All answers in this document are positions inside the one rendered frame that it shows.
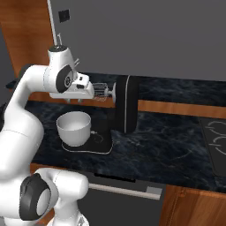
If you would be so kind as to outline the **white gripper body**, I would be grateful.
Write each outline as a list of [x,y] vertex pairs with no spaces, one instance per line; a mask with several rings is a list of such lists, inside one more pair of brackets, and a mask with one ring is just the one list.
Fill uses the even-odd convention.
[[85,89],[76,89],[72,86],[71,91],[65,91],[62,94],[50,93],[49,96],[53,99],[93,99],[94,88],[91,83]]

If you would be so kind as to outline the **black stand mixer base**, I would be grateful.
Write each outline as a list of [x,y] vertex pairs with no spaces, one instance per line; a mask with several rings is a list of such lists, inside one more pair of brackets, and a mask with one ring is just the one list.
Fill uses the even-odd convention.
[[110,130],[91,131],[90,138],[80,147],[70,147],[62,142],[62,148],[71,153],[109,154],[113,148]]

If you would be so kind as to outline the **white mixing bowl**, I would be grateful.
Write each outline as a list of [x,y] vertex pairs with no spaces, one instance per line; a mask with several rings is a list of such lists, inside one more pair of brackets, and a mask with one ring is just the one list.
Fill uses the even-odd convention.
[[91,131],[91,117],[82,111],[72,111],[63,114],[56,121],[60,139],[70,147],[84,145]]

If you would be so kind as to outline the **tall wooden cabinet panel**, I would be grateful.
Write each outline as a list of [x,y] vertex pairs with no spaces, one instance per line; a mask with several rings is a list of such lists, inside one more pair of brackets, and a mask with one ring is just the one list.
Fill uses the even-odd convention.
[[0,0],[0,24],[15,76],[25,64],[49,63],[53,38],[47,0]]

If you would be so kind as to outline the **dark grey dishwasher door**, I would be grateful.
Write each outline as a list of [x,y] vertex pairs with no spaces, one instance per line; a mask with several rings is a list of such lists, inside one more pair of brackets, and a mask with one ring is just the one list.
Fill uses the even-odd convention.
[[90,226],[159,226],[166,185],[130,178],[84,173],[89,184],[144,192],[148,186],[162,188],[159,200],[90,189],[79,201],[79,210]]

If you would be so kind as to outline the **black hob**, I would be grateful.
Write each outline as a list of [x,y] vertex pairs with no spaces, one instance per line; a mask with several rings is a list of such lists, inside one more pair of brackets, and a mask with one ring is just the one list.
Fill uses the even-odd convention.
[[213,172],[226,177],[226,119],[200,117],[199,121]]

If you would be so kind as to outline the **wooden cupboard door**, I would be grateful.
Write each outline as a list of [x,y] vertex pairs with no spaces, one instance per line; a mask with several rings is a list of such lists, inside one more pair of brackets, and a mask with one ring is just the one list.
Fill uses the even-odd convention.
[[226,194],[167,185],[159,226],[226,226]]

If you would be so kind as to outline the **black wall socket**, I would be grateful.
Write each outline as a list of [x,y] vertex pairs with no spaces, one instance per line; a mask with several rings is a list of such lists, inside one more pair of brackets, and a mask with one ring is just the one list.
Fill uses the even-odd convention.
[[59,16],[59,21],[63,23],[70,19],[70,11],[69,10],[60,11],[58,13],[58,16]]

